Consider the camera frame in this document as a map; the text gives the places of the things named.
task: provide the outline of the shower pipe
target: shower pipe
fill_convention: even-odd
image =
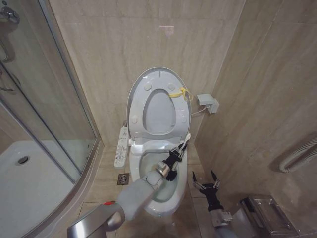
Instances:
[[[317,144],[317,137],[310,140],[309,142],[305,143],[304,145],[298,147],[295,151],[290,153],[280,164],[279,169],[284,173],[293,172],[297,169],[299,169],[301,166],[307,164],[309,161],[311,161],[314,157],[317,156],[317,147],[308,153],[307,155],[300,157],[298,161],[291,164],[290,166],[287,166],[291,161],[293,161],[298,156],[303,155],[306,151],[311,149]]]

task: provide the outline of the yellow tag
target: yellow tag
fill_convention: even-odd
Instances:
[[[180,88],[180,91],[181,91],[180,93],[173,93],[173,94],[170,94],[169,96],[171,98],[178,98],[183,95],[184,100],[186,102],[193,100],[193,95],[186,88]]]

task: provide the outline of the white toilet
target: white toilet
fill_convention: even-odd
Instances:
[[[156,67],[136,80],[129,94],[127,122],[131,148],[130,173],[135,181],[154,170],[168,151],[184,140],[190,125],[191,104],[182,96],[171,98],[186,88],[172,70]],[[174,181],[164,181],[145,210],[154,216],[167,216],[179,207],[187,183],[187,151],[177,165]]]

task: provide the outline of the wall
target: wall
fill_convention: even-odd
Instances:
[[[226,208],[272,194],[300,234],[317,232],[317,161],[283,174],[285,152],[317,131],[317,1],[248,0],[195,145]]]
[[[12,138],[0,128],[0,154],[2,154],[12,143]]]
[[[244,0],[50,3],[103,142],[116,145],[128,93],[146,69],[174,70],[194,95],[212,91]],[[201,120],[192,119],[193,138]]]

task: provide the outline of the bidet control panel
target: bidet control panel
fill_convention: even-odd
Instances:
[[[120,135],[117,145],[117,151],[114,158],[114,166],[122,168],[128,153],[129,133],[128,127],[123,126],[120,129]]]

